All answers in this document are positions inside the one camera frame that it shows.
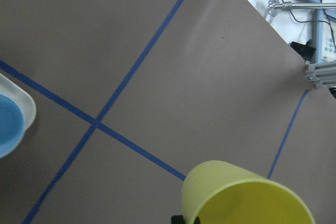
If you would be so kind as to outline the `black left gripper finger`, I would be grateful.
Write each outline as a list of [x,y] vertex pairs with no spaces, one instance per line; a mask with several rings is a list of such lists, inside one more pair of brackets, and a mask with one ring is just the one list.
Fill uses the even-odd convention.
[[183,215],[174,215],[171,217],[171,224],[185,224]]

